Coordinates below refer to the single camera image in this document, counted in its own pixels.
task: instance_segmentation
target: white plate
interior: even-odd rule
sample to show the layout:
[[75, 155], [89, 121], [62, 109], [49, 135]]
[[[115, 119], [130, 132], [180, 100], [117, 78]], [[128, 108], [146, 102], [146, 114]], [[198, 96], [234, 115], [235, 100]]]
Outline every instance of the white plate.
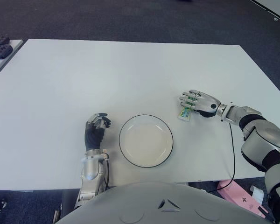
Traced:
[[173, 137], [161, 119], [152, 115], [138, 115], [123, 125], [119, 146], [129, 162], [149, 168], [158, 166], [169, 157]]

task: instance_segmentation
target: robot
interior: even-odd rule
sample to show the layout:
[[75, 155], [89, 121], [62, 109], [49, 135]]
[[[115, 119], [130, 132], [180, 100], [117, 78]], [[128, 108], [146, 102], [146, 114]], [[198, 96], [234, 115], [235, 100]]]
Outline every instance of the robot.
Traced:
[[[184, 92], [180, 100], [182, 106], [204, 117], [218, 115], [221, 121], [240, 127], [244, 135], [242, 155], [265, 172], [268, 205], [275, 222], [280, 223], [280, 129], [250, 107], [225, 105], [197, 90]], [[86, 123], [86, 154], [77, 209], [58, 224], [268, 223], [219, 197], [180, 184], [142, 182], [108, 189], [104, 163], [109, 155], [100, 149], [105, 128], [111, 124], [106, 116], [95, 114]]]

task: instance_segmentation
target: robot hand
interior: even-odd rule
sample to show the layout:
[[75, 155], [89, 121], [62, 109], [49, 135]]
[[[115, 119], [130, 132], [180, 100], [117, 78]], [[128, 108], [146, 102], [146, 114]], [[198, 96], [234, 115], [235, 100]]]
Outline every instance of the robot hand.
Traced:
[[190, 90], [182, 94], [184, 96], [179, 97], [181, 105], [199, 112], [206, 118], [215, 116], [218, 107], [221, 105], [221, 102], [216, 98], [197, 90]]
[[85, 145], [86, 150], [99, 149], [105, 134], [105, 128], [110, 127], [111, 121], [106, 113], [96, 113], [86, 122]]

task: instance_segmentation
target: silver metal joint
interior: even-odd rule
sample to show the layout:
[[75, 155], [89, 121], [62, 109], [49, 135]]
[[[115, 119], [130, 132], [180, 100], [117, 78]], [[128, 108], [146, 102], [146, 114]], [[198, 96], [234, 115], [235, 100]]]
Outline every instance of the silver metal joint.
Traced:
[[220, 104], [218, 109], [217, 109], [217, 115], [219, 115], [220, 117], [222, 116], [225, 108], [226, 108], [227, 105], [225, 104]]

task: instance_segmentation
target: plate rim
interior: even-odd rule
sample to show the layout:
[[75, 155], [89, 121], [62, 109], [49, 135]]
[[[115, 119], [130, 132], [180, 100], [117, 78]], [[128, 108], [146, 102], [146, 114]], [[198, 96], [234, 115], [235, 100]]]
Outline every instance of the plate rim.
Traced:
[[133, 118], [135, 118], [135, 117], [139, 117], [139, 116], [151, 116], [151, 117], [157, 118], [157, 119], [159, 119], [161, 122], [163, 122], [163, 123], [167, 126], [167, 128], [169, 129], [170, 134], [171, 134], [172, 147], [171, 147], [171, 150], [170, 150], [169, 155], [166, 157], [166, 159], [164, 159], [163, 162], [165, 162], [165, 161], [169, 158], [169, 156], [171, 155], [172, 150], [173, 150], [173, 144], [174, 144], [172, 131], [171, 131], [170, 127], [166, 124], [165, 121], [163, 121], [162, 119], [160, 119], [160, 118], [158, 118], [158, 117], [156, 117], [156, 116], [154, 116], [154, 115], [151, 115], [151, 114], [139, 114], [139, 115], [133, 116], [133, 117], [131, 117], [130, 119], [128, 119], [128, 120], [123, 124], [123, 126], [122, 126], [121, 129], [120, 129], [119, 137], [118, 137], [118, 143], [119, 143], [120, 151], [121, 151], [122, 155], [125, 157], [125, 159], [126, 159], [129, 163], [131, 163], [131, 164], [133, 164], [133, 165], [135, 165], [135, 166], [137, 166], [137, 167], [141, 167], [141, 168], [152, 168], [152, 167], [157, 167], [157, 166], [161, 165], [163, 162], [159, 163], [158, 165], [151, 166], [151, 167], [142, 167], [142, 166], [136, 165], [136, 164], [132, 163], [131, 161], [129, 161], [129, 160], [126, 158], [126, 156], [124, 155], [124, 153], [122, 152], [122, 150], [121, 150], [121, 146], [120, 146], [120, 135], [121, 135], [121, 131], [122, 131], [123, 127], [126, 125], [126, 123], [127, 123], [129, 120], [131, 120], [131, 119], [133, 119]]

